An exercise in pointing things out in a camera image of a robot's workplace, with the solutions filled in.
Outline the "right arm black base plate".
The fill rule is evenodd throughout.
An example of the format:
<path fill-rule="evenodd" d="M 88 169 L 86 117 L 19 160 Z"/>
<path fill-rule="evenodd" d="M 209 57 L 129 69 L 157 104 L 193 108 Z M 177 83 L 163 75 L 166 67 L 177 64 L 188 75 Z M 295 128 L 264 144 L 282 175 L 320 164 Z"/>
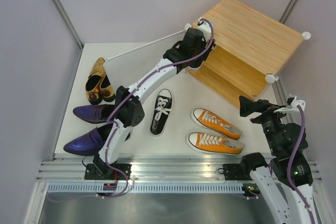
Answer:
<path fill-rule="evenodd" d="M 217 172 L 224 176 L 225 180 L 246 180 L 240 164 L 223 164 Z"/>

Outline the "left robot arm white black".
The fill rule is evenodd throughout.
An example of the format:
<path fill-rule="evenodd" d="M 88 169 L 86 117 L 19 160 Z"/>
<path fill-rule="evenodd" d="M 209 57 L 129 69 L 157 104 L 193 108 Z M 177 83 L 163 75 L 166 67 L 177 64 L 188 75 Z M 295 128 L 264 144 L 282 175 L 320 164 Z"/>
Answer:
<path fill-rule="evenodd" d="M 125 88 L 118 87 L 115 108 L 107 121 L 112 123 L 111 132 L 102 149 L 94 157 L 93 164 L 102 179 L 110 179 L 120 169 L 113 166 L 120 148 L 131 130 L 144 119 L 142 107 L 146 99 L 168 79 L 191 65 L 200 65 L 214 44 L 212 23 L 202 18 L 197 28 L 189 28 L 183 40 L 166 51 L 159 63 L 143 78 Z"/>

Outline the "black canvas sneaker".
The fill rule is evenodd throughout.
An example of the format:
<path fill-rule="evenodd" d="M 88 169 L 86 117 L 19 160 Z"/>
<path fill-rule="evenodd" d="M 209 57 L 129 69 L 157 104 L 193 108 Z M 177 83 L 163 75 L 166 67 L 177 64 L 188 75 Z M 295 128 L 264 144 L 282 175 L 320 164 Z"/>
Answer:
<path fill-rule="evenodd" d="M 173 109 L 173 94 L 169 89 L 162 89 L 155 101 L 150 132 L 159 136 L 165 129 L 166 122 Z"/>

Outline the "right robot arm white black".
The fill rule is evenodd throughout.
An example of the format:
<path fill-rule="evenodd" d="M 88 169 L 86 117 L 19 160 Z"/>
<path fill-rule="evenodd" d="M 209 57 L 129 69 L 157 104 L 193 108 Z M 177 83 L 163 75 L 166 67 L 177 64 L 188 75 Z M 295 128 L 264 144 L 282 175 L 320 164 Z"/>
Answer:
<path fill-rule="evenodd" d="M 308 147 L 305 101 L 289 97 L 287 104 L 276 105 L 241 95 L 239 103 L 241 117 L 259 113 L 250 121 L 262 126 L 273 156 L 269 163 L 260 153 L 243 156 L 241 176 L 256 183 L 275 223 L 317 223 L 312 172 L 303 154 Z"/>

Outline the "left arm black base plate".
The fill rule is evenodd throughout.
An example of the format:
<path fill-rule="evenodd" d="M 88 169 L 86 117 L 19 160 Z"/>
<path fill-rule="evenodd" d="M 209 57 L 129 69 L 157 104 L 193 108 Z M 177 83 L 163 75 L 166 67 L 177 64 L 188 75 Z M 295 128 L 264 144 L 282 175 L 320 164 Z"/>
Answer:
<path fill-rule="evenodd" d="M 131 164 L 113 164 L 115 169 L 107 169 L 104 172 L 99 171 L 99 169 L 94 164 L 88 164 L 86 166 L 84 180 L 125 180 L 125 177 L 116 169 L 125 173 L 127 179 L 130 178 Z"/>

